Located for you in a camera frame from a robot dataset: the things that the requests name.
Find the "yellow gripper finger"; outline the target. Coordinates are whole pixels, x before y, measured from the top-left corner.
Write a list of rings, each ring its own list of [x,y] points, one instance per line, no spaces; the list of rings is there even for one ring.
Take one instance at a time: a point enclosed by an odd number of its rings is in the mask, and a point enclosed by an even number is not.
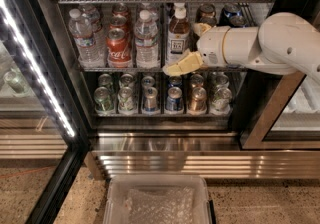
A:
[[[162,70],[168,76],[180,76],[198,70],[203,65],[201,54],[198,51],[186,50],[179,60],[165,65]]]
[[[193,31],[194,33],[201,37],[204,33],[211,29],[211,26],[206,23],[194,23],[193,24]]]

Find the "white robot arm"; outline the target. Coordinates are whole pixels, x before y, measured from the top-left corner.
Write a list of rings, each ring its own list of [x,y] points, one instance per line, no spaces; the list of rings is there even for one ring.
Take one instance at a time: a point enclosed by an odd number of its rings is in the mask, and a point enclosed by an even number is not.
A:
[[[320,82],[320,32],[292,13],[276,13],[258,27],[195,25],[197,50],[163,67],[168,76],[200,68],[241,66],[268,74],[301,71]]]

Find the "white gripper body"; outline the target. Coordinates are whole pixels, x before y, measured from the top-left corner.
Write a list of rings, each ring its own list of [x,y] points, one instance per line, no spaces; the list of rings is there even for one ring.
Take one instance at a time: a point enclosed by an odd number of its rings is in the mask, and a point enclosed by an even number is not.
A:
[[[229,26],[213,27],[200,36],[197,49],[206,66],[224,67],[226,65],[223,44],[229,30]]]

